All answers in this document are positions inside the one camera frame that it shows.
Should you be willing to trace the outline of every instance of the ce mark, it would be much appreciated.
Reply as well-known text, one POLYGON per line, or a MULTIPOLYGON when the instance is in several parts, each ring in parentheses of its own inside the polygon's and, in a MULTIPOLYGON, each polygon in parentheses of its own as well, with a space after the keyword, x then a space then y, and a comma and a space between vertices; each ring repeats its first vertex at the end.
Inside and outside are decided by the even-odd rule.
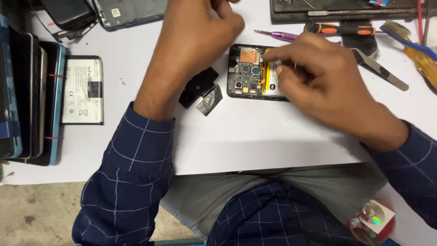
POLYGON ((68 92, 68 96, 74 97, 73 92, 72 91, 68 92))

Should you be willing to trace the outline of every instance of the person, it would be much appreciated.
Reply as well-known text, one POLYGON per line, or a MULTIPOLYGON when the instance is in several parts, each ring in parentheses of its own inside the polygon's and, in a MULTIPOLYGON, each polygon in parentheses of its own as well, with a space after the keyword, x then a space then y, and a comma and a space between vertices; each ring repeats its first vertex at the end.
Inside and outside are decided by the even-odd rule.
POLYGON ((316 122, 357 137, 379 168, 358 163, 174 175, 179 96, 244 28, 229 2, 169 0, 138 95, 83 188, 74 242, 153 245, 161 204, 208 246, 361 245, 344 224, 386 184, 385 177, 437 228, 436 141, 372 98, 350 50, 315 34, 303 33, 263 60, 283 61, 278 86, 291 103, 316 122), (304 69, 295 71, 294 63, 304 69))

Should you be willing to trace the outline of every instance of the yellow tool handle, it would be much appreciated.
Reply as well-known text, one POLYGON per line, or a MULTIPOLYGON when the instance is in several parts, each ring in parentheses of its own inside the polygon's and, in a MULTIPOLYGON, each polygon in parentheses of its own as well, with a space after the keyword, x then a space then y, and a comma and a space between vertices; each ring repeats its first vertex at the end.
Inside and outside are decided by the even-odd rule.
POLYGON ((434 88, 437 89, 437 63, 429 56, 413 48, 406 47, 404 52, 413 60, 416 67, 422 70, 434 88))

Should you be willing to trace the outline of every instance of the purple screwdriver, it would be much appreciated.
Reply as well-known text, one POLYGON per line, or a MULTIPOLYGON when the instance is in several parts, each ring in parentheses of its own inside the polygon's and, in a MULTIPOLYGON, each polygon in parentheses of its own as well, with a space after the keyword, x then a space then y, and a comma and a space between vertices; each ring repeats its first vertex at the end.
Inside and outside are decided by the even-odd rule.
MULTIPOLYGON (((254 30, 254 31, 261 34, 269 35, 271 37, 274 37, 275 39, 279 39, 286 42, 293 42, 295 39, 299 37, 299 35, 291 34, 287 32, 266 32, 261 30, 254 30)), ((333 43, 337 44, 338 46, 341 46, 341 42, 333 42, 333 43)))

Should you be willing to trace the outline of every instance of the concrete floor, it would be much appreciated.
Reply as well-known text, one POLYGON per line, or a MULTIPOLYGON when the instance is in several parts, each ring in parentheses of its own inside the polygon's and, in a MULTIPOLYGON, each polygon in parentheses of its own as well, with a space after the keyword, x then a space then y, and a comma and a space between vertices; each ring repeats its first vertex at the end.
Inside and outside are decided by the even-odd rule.
MULTIPOLYGON (((73 246, 85 182, 0 186, 0 246, 73 246)), ((160 207, 152 241, 196 235, 160 207)))

